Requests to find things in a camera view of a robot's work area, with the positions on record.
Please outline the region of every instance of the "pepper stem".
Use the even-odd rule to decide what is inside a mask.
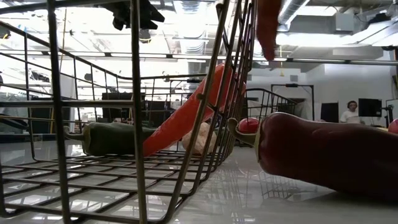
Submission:
[[[249,144],[251,146],[254,146],[254,142],[256,141],[256,134],[243,134],[240,133],[236,127],[238,126],[238,121],[236,121],[234,118],[230,118],[228,120],[228,130],[238,140]]]
[[[70,134],[69,133],[69,127],[68,126],[64,126],[63,127],[63,132],[65,133],[65,136],[68,139],[72,139],[72,140],[80,140],[80,141],[84,141],[85,137],[83,134]]]

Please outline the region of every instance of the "computer monitor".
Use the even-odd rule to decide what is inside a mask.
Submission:
[[[381,117],[382,101],[378,99],[358,99],[360,117]]]
[[[322,103],[321,119],[326,122],[338,123],[338,103]]]

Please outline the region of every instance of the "pipe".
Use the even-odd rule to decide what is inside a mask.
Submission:
[[[310,0],[285,0],[280,10],[278,21],[280,24],[290,24],[296,17],[301,7],[307,5]]]

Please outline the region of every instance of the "white wall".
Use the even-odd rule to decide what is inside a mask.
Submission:
[[[298,75],[298,84],[306,83],[305,73],[301,73],[299,68],[283,68],[274,69],[270,71],[267,69],[252,69],[249,74],[252,75],[252,80],[248,81],[247,88],[264,88],[271,91],[272,84],[287,84],[290,81],[291,75]],[[274,93],[284,96],[286,98],[306,98],[308,93],[301,88],[286,88],[284,86],[274,86]],[[261,100],[262,93],[249,92],[248,97],[258,97]]]
[[[390,60],[385,52],[379,60]],[[307,73],[307,82],[315,85],[315,103],[339,103],[339,115],[347,110],[346,104],[358,98],[393,98],[391,67],[375,65],[320,65]],[[366,124],[385,125],[382,118],[364,118]]]

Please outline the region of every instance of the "toy vegetable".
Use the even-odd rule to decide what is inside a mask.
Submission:
[[[230,133],[256,148],[262,169],[330,189],[398,200],[398,135],[361,124],[318,123],[274,113],[257,134]]]
[[[83,152],[91,156],[107,154],[134,154],[135,127],[124,123],[90,123],[83,128],[81,134],[70,134],[69,127],[63,130],[68,139],[82,141]],[[148,138],[155,129],[142,128],[143,140]]]
[[[210,89],[209,103],[216,104],[218,90],[220,89],[221,78],[223,76],[224,64],[219,64],[215,68],[213,83]],[[219,110],[222,111],[225,106],[226,94],[229,88],[232,70],[228,72],[226,77],[226,84],[224,85],[221,104]],[[163,122],[163,124],[155,131],[155,133],[144,141],[144,156],[149,156],[159,150],[170,147],[175,142],[179,141],[184,135],[190,132],[193,128],[193,123],[198,112],[200,100],[197,98],[198,94],[203,92],[206,78],[200,83],[199,87],[191,95],[191,97],[174,113]],[[241,93],[244,93],[246,86],[243,86]],[[202,122],[205,122],[213,115],[213,110],[206,108]]]
[[[278,15],[282,0],[261,0],[257,5],[257,39],[267,60],[275,57],[276,34],[279,26]]]
[[[200,124],[198,138],[192,148],[193,155],[199,155],[199,156],[203,155],[203,153],[205,151],[205,144],[206,144],[207,135],[209,134],[209,131],[210,131],[210,125],[208,123],[203,122],[202,124]],[[191,136],[192,136],[192,131],[190,131],[188,134],[186,134],[186,135],[184,135],[184,137],[182,137],[181,143],[182,143],[182,147],[184,147],[184,149],[188,149],[188,145],[191,140]],[[214,145],[216,144],[216,140],[217,140],[217,135],[216,135],[216,133],[213,132],[211,134],[209,150],[208,150],[207,154],[213,152]]]
[[[243,118],[238,125],[238,130],[243,134],[253,134],[257,132],[259,127],[259,120],[257,118]]]

